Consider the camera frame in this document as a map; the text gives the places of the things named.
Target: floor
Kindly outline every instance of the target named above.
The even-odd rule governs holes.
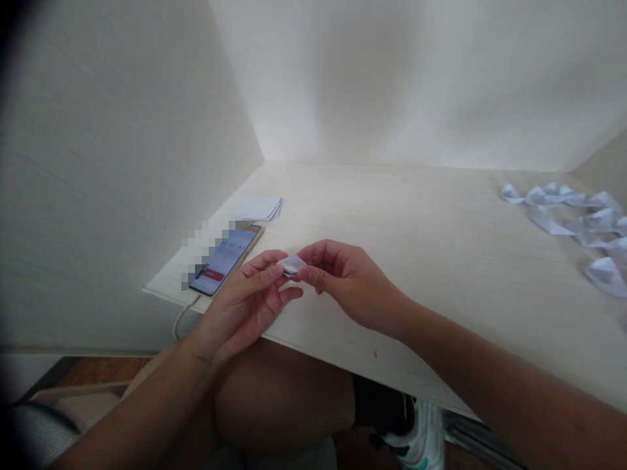
[[[151,358],[81,358],[57,387],[131,381]],[[368,428],[342,431],[333,436],[339,470],[402,470],[387,447],[375,450]],[[493,470],[494,467],[465,450],[447,444],[447,470]]]

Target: smartphone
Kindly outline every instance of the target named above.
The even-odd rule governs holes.
[[[229,274],[242,265],[262,233],[263,227],[259,225],[230,230],[229,237],[222,240],[222,243],[216,247],[189,287],[208,297],[213,297]]]

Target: shoe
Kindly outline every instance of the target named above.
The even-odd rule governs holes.
[[[444,420],[442,409],[431,403],[405,395],[407,434],[380,435],[392,453],[407,470],[444,469]]]

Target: red button on screen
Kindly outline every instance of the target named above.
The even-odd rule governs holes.
[[[220,282],[222,279],[224,279],[224,274],[219,273],[217,271],[210,270],[210,269],[205,269],[202,272],[202,275],[208,277],[209,279],[213,279],[215,281],[218,281],[218,282]]]

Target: phone screen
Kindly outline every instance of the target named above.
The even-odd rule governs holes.
[[[230,230],[189,286],[209,297],[214,295],[260,230],[258,225]]]

